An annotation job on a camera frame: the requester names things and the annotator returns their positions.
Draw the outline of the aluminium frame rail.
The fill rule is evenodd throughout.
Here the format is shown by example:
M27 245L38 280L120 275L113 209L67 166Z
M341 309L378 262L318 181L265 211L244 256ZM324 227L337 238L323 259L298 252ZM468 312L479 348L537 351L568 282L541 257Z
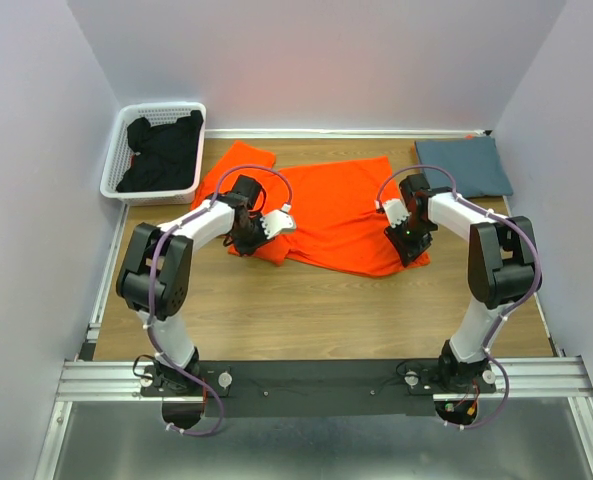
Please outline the aluminium frame rail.
M364 360L431 355L467 300L465 244L439 235L430 266L372 279L230 255L219 242L192 263L183 309L210 360ZM590 479L591 387L579 358L556 357L535 303L500 340L510 398L489 424L460 432L429 417L227 417L206 438L168 432L141 395L145 349L115 294L92 360L61 373L41 479Z

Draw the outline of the folded blue t shirt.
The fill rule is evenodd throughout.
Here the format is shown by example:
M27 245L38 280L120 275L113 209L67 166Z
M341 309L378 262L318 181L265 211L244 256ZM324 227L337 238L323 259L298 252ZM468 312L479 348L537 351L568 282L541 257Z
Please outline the folded blue t shirt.
M495 139L490 136L417 141L415 153L420 164L449 172L457 191L466 198L512 196L514 193Z

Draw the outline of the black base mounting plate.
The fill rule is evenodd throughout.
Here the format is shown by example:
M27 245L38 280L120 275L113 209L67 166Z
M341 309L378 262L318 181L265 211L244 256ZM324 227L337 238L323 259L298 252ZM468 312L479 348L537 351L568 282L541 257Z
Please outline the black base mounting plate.
M202 361L192 381L159 361L132 367L142 397L160 399L165 422L204 418L439 416L470 425L495 392L483 363L465 371L429 359Z

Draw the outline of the black t shirt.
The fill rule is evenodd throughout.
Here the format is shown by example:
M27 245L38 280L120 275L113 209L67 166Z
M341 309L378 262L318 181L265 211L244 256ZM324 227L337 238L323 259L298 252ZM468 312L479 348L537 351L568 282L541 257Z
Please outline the black t shirt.
M145 117L126 129L132 151L129 168L118 182L119 193L183 190L195 180L197 151L204 119L192 110L174 123L152 126Z

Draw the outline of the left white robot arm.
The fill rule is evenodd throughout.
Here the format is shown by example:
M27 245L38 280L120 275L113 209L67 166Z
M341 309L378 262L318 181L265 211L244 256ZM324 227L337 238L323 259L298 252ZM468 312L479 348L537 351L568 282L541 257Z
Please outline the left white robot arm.
M158 226L141 223L132 236L120 267L116 292L142 320L155 351L155 366L164 384L177 395L190 393L196 385L216 397L229 393L232 374L215 377L213 389L200 377L198 348L185 331L180 310L189 293L194 254L210 241L225 237L242 256L251 255L283 233L292 232L290 216L293 189L287 199L267 214L256 206L267 195L259 181L240 175L233 187L222 193L223 179L199 207Z

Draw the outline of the orange t shirt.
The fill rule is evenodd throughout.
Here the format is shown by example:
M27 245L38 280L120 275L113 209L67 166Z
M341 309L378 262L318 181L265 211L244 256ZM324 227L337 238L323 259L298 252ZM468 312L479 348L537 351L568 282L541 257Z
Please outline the orange t shirt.
M252 255L282 265L286 259L316 267L368 276L386 277L406 268L430 264L428 253L421 254L409 267L387 239L386 216L376 211L375 200L382 183L393 171L387 156L328 164L278 168L273 152L235 141L200 182L191 209L213 193L219 178L230 168L255 164L280 171L293 188L292 208L296 231L280 235ZM266 171L243 169L230 174L220 192L231 189L238 175L261 183L268 199L257 201L263 214L278 209L287 198L282 180Z

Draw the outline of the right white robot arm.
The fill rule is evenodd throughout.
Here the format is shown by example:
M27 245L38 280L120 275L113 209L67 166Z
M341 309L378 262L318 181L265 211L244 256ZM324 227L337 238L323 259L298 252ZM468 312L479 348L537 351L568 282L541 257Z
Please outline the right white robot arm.
M457 331L446 341L432 380L456 392L481 378L491 347L512 313L540 288L542 269L531 221L507 217L467 200L450 185L433 188L422 173L399 183L400 196L375 206L385 215L385 236L408 267L444 227L468 243L467 283L471 300Z

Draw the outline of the white plastic laundry basket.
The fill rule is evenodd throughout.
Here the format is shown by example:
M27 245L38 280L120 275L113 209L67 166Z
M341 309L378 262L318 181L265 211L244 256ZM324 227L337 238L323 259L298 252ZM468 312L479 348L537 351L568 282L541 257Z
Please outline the white plastic laundry basket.
M152 126L172 124L181 117L189 116L193 111L200 111L203 123L206 123L207 108L200 102L175 100L163 102L145 102L125 106L115 119L105 165L100 182L100 193L108 198L118 200L128 206L154 205L189 205L195 198L200 183L202 158L204 151L206 126L203 124L197 137L197 152L192 167L194 180L184 189L120 193L116 190L119 181L131 166L133 151L128 146L127 127L134 120L146 118Z

